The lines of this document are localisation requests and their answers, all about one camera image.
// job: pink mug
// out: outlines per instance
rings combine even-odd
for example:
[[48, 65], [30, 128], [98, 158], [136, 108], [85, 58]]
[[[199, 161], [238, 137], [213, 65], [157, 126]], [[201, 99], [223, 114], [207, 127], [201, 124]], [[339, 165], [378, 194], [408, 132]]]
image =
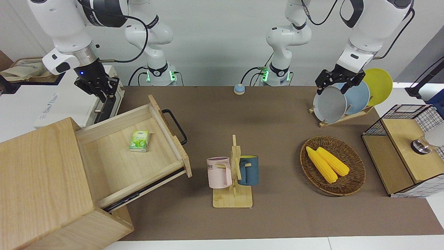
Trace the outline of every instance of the pink mug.
[[206, 160], [210, 188], [226, 188], [233, 184], [229, 157], [214, 157]]

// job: open drawer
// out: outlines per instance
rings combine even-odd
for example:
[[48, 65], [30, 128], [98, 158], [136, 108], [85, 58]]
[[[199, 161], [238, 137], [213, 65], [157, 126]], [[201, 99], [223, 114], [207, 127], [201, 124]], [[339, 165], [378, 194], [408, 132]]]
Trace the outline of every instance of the open drawer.
[[[185, 150], [153, 96], [148, 98], [147, 105], [75, 132], [92, 199], [106, 212], [182, 174], [191, 177]], [[129, 151], [135, 130], [152, 133], [147, 152]]]

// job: blue plate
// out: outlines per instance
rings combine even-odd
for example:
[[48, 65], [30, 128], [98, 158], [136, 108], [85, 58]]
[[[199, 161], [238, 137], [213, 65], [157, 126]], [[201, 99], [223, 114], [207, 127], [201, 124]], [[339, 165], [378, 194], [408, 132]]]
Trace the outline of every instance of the blue plate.
[[[333, 84], [334, 87], [341, 89], [345, 83]], [[370, 89], [367, 84], [362, 81], [358, 86], [353, 86], [345, 92], [345, 98], [347, 99], [347, 105], [351, 107], [345, 112], [346, 115], [353, 115], [359, 113], [369, 103]]]

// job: blue mug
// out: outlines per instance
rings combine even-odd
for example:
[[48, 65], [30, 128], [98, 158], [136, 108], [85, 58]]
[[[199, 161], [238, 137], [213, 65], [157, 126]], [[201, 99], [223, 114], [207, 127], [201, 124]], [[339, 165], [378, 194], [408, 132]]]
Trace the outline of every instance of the blue mug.
[[259, 157], [257, 155], [242, 155], [239, 161], [242, 180], [240, 185], [254, 186], [259, 183]]

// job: black cable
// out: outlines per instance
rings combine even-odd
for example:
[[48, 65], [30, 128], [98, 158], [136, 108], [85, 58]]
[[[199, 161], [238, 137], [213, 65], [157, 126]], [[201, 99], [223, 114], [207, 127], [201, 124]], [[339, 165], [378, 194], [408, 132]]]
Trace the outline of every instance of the black cable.
[[250, 85], [249, 85], [249, 86], [251, 86], [251, 83], [253, 82], [253, 78], [254, 78], [256, 75], [258, 75], [258, 78], [259, 78], [259, 75], [262, 75], [262, 73], [256, 73], [256, 74], [254, 74], [254, 75], [251, 77]]
[[377, 56], [374, 57], [373, 60], [379, 60], [379, 59], [383, 59], [392, 49], [393, 45], [395, 45], [396, 41], [398, 40], [399, 36], [402, 34], [402, 32], [405, 30], [405, 28], [407, 28], [407, 26], [410, 24], [410, 22], [413, 20], [413, 18], [415, 17], [415, 10], [413, 8], [410, 9], [410, 11], [412, 12], [412, 17], [410, 18], [410, 20], [404, 25], [404, 27], [402, 28], [401, 31], [399, 31], [398, 35], [396, 36], [395, 40], [393, 40], [392, 45], [390, 45], [390, 47], [388, 48], [387, 52], [385, 52], [385, 54], [383, 56]]
[[182, 76], [182, 73], [180, 73], [179, 71], [174, 71], [174, 74], [179, 74], [179, 75], [180, 75], [180, 80], [182, 81], [182, 86], [185, 86], [185, 85], [183, 84], [183, 76]]
[[143, 45], [142, 50], [140, 50], [140, 53], [136, 57], [134, 57], [131, 60], [115, 60], [115, 59], [110, 59], [110, 60], [113, 60], [113, 62], [116, 62], [116, 63], [129, 63], [129, 62], [133, 62], [133, 61], [137, 60], [143, 54], [143, 52], [145, 51], [145, 49], [147, 48], [147, 45], [148, 45], [148, 33], [149, 33], [149, 30], [148, 30], [148, 27], [145, 25], [145, 23], [142, 20], [140, 20], [137, 17], [133, 17], [133, 16], [116, 15], [116, 14], [109, 14], [109, 13], [101, 12], [101, 11], [95, 10], [95, 9], [87, 6], [81, 0], [77, 0], [77, 2], [79, 2], [79, 4], [81, 4], [83, 7], [87, 8], [87, 9], [89, 9], [90, 11], [94, 11], [95, 13], [99, 13], [101, 15], [106, 15], [106, 16], [118, 16], [118, 17], [125, 17], [125, 18], [128, 18], [128, 19], [133, 19], [133, 20], [136, 20], [136, 21], [139, 21], [140, 23], [142, 23], [142, 25], [145, 27], [145, 32], [146, 32], [145, 44]]
[[304, 0], [301, 0], [301, 2], [302, 2], [302, 6], [304, 7], [305, 14], [306, 14], [307, 17], [308, 17], [308, 20], [310, 20], [310, 22], [311, 22], [312, 24], [314, 24], [314, 25], [322, 25], [322, 24], [324, 24], [324, 23], [327, 21], [327, 19], [330, 17], [330, 14], [332, 13], [334, 7], [336, 6], [337, 1], [338, 1], [338, 0], [334, 1], [334, 4], [333, 4], [332, 8], [330, 9], [330, 12], [328, 13], [327, 17], [326, 17], [322, 22], [320, 22], [320, 23], [317, 24], [317, 23], [313, 22], [313, 20], [311, 20], [310, 11], [308, 11], [308, 7], [307, 7], [307, 5], [304, 3]]
[[293, 77], [294, 77], [294, 73], [293, 72], [290, 72], [290, 74], [291, 74], [291, 78], [290, 78], [290, 83], [288, 84], [288, 86], [291, 85], [291, 82], [293, 81]]
[[429, 69], [431, 69], [433, 66], [435, 66], [437, 63], [439, 63], [442, 59], [444, 59], [444, 56], [441, 57], [440, 59], [438, 59], [435, 63], [433, 63], [432, 65], [430, 65], [430, 67], [428, 67], [424, 72], [422, 72], [422, 74], [414, 81], [412, 82], [412, 85], [410, 85], [410, 87], [412, 87], [427, 71], [429, 71]]
[[140, 75], [146, 75], [146, 72], [142, 72], [137, 76], [137, 84], [140, 86]]
[[133, 74], [132, 74], [131, 77], [130, 77], [130, 80], [128, 81], [128, 86], [131, 84], [131, 81], [133, 80], [134, 75], [135, 75], [139, 70], [144, 69], [145, 67], [146, 67], [146, 66], [138, 67], [138, 68], [133, 72]]
[[248, 75], [248, 73], [250, 73], [251, 71], [253, 71], [253, 70], [255, 70], [255, 69], [262, 69], [261, 67], [254, 67], [254, 68], [251, 68], [251, 69], [249, 69], [245, 74], [244, 74], [244, 76], [242, 77], [242, 80], [241, 80], [241, 84], [244, 82], [244, 79], [245, 79], [245, 77]]
[[[268, 58], [268, 60], [267, 60], [267, 62], [264, 64], [264, 67], [266, 67], [267, 66], [267, 64], [268, 64], [268, 62], [271, 60], [271, 57], [273, 57], [273, 54], [274, 54], [274, 52], [273, 53], [271, 53], [271, 55], [270, 55], [270, 57]], [[255, 86], [256, 85], [256, 83], [258, 82], [258, 80], [259, 80], [259, 77], [260, 76], [258, 76], [257, 78], [256, 78], [256, 80], [254, 81], [254, 84], [253, 84], [253, 86]]]

